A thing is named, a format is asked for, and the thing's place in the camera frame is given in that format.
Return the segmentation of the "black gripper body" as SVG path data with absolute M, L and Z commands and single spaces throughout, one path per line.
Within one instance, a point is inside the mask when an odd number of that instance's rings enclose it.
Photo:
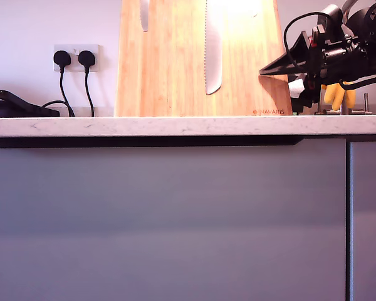
M 367 46 L 348 26 L 315 26 L 311 42 L 311 50 L 315 52 L 312 74 L 321 83 L 352 82 L 367 76 Z

